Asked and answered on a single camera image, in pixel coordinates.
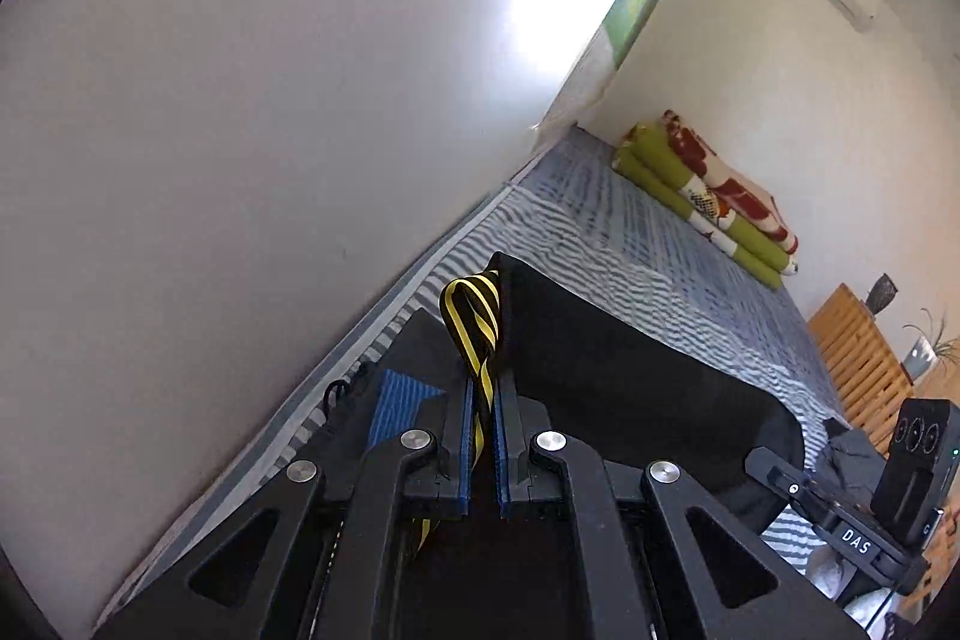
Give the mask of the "right white gloved hand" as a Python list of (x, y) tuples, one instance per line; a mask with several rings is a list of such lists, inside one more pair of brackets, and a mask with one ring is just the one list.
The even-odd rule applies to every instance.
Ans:
[(893, 616), (903, 598), (892, 588), (879, 587), (835, 549), (827, 544), (815, 548), (805, 562), (805, 578), (825, 598), (843, 609), (869, 637), (893, 637)]

